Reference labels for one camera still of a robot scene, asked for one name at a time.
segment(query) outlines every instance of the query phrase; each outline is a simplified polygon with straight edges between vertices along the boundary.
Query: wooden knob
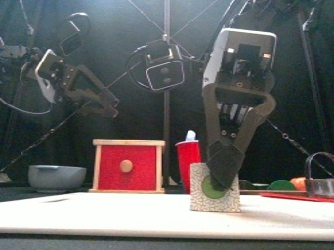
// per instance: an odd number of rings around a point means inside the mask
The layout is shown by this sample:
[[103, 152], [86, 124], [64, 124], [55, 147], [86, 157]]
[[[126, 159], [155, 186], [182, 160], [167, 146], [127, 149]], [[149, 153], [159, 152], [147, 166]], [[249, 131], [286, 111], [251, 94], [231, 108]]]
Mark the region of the wooden knob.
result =
[[134, 164], [133, 164], [133, 162], [130, 160], [122, 161], [122, 163], [121, 163], [121, 171], [123, 173], [130, 173], [133, 168], [134, 168]]

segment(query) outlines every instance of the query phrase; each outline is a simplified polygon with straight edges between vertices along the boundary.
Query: table surface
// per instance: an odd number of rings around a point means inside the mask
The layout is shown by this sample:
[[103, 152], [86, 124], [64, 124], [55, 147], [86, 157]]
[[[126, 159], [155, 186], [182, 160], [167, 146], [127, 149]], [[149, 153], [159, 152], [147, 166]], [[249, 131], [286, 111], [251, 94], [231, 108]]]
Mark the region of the table surface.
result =
[[190, 195], [71, 193], [0, 203], [0, 233], [334, 241], [334, 203], [242, 195], [241, 213], [191, 210]]

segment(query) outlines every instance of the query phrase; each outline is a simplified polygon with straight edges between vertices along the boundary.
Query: black curtain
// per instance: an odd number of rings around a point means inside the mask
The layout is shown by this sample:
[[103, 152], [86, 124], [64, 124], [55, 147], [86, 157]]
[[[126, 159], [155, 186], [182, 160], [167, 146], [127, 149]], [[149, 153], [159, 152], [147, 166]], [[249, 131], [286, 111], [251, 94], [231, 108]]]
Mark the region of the black curtain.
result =
[[[230, 4], [230, 1], [210, 1], [211, 6], [209, 6], [207, 2], [207, 0], [171, 1], [173, 38], [182, 46], [182, 53], [197, 58], [205, 52]], [[48, 139], [11, 166], [8, 173], [14, 180], [26, 181], [31, 164], [78, 165], [87, 168], [87, 181], [91, 182], [95, 156], [93, 139], [163, 139], [163, 94], [147, 92], [131, 82], [125, 75], [125, 63], [135, 48], [162, 38], [165, 2], [163, 0], [30, 0], [24, 1], [24, 4], [28, 20], [35, 28], [34, 39], [28, 40], [19, 1], [4, 0], [0, 3], [0, 36], [6, 44], [27, 46], [30, 43], [43, 50], [52, 48], [56, 54], [60, 54], [59, 23], [71, 13], [86, 12], [91, 20], [91, 32], [80, 49], [67, 57], [67, 62], [75, 65], [83, 64], [94, 72], [121, 99], [121, 104], [117, 118], [97, 115], [76, 115], [71, 118]], [[324, 145], [308, 77], [298, 12], [284, 15], [274, 23], [272, 31], [278, 35], [274, 64], [277, 83], [272, 92], [278, 106], [270, 120], [309, 152], [318, 152], [324, 150]], [[328, 97], [326, 106], [333, 106], [330, 103], [333, 70], [329, 74], [328, 70], [332, 68], [328, 67], [320, 65], [324, 78], [328, 79], [322, 95]], [[11, 77], [2, 83], [2, 98], [23, 109], [46, 110], [48, 102], [42, 97], [36, 84], [32, 81], [20, 84], [19, 74], [20, 64], [14, 67]], [[185, 139], [190, 129], [197, 131], [201, 139], [203, 159], [206, 154], [199, 66], [195, 65], [191, 71], [191, 66], [186, 64], [186, 75], [186, 84], [171, 91], [170, 104], [170, 171], [177, 182], [179, 171], [175, 143]], [[22, 151], [64, 121], [72, 112], [74, 108], [67, 102], [56, 104], [52, 111], [43, 116], [18, 114], [0, 105], [2, 167], [10, 164]], [[333, 107], [329, 113], [333, 120]], [[306, 156], [265, 123], [260, 126], [250, 143], [241, 178], [266, 183], [290, 179], [304, 174], [305, 160]]]

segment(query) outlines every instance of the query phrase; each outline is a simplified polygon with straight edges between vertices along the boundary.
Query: metal rod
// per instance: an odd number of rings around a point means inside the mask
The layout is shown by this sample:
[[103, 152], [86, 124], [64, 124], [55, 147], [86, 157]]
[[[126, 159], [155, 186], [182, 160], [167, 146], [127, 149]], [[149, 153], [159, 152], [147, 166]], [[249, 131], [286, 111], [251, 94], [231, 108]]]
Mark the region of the metal rod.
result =
[[321, 102], [322, 98], [321, 98], [320, 89], [318, 89], [320, 84], [318, 84], [317, 73], [316, 73], [314, 58], [312, 55], [312, 48], [310, 48], [308, 34], [304, 31], [304, 24], [306, 22], [306, 18], [304, 18], [302, 11], [300, 11], [298, 13], [298, 22], [300, 22], [302, 44], [304, 44], [305, 56], [306, 56], [308, 76], [309, 76], [309, 81], [310, 81], [313, 101], [316, 105], [316, 112], [317, 112], [317, 118], [318, 118], [321, 142], [322, 142], [325, 151], [332, 151], [332, 145], [330, 145], [330, 140], [329, 140], [330, 132], [326, 126], [324, 105]]
[[[165, 0], [165, 39], [170, 43], [170, 21], [171, 21], [171, 3]], [[165, 139], [165, 154], [163, 154], [163, 186], [170, 185], [170, 91], [165, 92], [163, 96], [165, 111], [163, 111], [163, 139]]]

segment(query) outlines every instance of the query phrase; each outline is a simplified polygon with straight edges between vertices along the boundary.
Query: wooden box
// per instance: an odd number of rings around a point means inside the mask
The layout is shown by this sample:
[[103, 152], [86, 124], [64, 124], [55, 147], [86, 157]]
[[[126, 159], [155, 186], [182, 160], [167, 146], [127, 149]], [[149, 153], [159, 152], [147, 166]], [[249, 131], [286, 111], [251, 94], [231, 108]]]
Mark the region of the wooden box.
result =
[[97, 145], [93, 192], [163, 193], [165, 141], [102, 140]]

